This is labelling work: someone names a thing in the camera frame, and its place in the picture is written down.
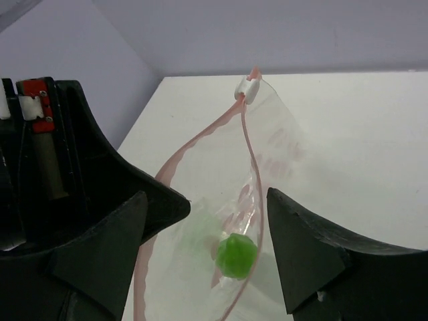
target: lavender wall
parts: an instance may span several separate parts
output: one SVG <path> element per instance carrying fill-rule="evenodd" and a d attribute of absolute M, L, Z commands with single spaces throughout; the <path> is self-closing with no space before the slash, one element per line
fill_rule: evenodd
<path fill-rule="evenodd" d="M 0 32 L 33 9 L 41 0 L 1 0 Z"/>
<path fill-rule="evenodd" d="M 428 66 L 423 0 L 94 0 L 165 75 Z"/>
<path fill-rule="evenodd" d="M 115 147 L 161 80 L 91 0 L 43 0 L 0 33 L 0 78 L 43 76 L 79 80 Z"/>

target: clear plastic bag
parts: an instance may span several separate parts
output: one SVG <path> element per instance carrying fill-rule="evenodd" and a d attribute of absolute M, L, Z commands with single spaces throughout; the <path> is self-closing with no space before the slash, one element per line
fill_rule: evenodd
<path fill-rule="evenodd" d="M 156 176 L 190 200 L 191 213 L 140 248 L 135 321 L 224 320 L 257 270 L 260 253 L 273 253 L 267 187 L 286 181 L 303 155 L 302 135 L 257 68 L 248 80 L 255 78 L 261 81 L 252 104 L 240 96 Z M 223 276 L 215 264 L 219 242 L 231 233 L 257 245 L 257 258 L 243 280 Z"/>

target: white table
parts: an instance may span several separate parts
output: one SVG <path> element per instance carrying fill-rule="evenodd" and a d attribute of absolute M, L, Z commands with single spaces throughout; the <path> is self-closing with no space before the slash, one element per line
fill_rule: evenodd
<path fill-rule="evenodd" d="M 357 233 L 428 248 L 428 72 L 263 78 L 311 138 L 312 154 L 285 192 Z M 120 154 L 156 175 L 179 147 L 232 105 L 240 79 L 165 78 Z M 344 188 L 341 180 L 355 184 Z M 352 208 L 344 213 L 346 204 Z M 232 312 L 228 320 L 235 317 Z M 132 285 L 123 320 L 132 320 Z"/>

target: green cube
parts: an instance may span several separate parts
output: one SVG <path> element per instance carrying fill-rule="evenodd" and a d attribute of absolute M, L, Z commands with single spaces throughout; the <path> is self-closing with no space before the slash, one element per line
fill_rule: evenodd
<path fill-rule="evenodd" d="M 243 280 L 256 257 L 257 245 L 246 235 L 232 233 L 220 242 L 215 264 L 225 277 Z"/>

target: white clip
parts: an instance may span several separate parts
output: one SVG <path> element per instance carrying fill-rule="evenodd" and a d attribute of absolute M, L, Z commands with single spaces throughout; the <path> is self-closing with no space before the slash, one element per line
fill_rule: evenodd
<path fill-rule="evenodd" d="M 43 109 L 41 109 L 40 97 L 20 96 L 19 103 L 21 104 L 22 117 L 26 121 L 44 118 Z"/>
<path fill-rule="evenodd" d="M 257 96 L 257 93 L 259 92 L 260 88 L 260 80 L 259 79 L 251 79 L 248 80 L 247 76 L 242 77 L 242 80 L 235 89 L 235 99 L 238 100 L 238 98 L 241 95 L 244 95 L 244 100 L 247 105 L 250 105 L 253 103 L 255 97 Z"/>
<path fill-rule="evenodd" d="M 7 105 L 6 91 L 0 78 L 0 119 L 6 120 L 11 117 L 11 111 Z"/>

